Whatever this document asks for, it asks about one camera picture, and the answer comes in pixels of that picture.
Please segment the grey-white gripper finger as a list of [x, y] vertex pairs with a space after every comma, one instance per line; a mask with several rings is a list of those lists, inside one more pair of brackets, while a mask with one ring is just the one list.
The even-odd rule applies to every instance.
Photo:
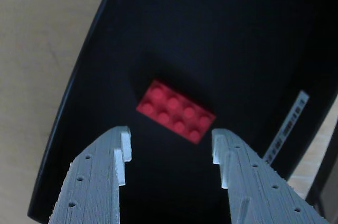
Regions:
[[212, 157], [228, 191], [232, 223], [327, 223], [232, 131], [212, 130]]
[[70, 164], [49, 223], [119, 223], [119, 188], [131, 159], [127, 126], [99, 136]]

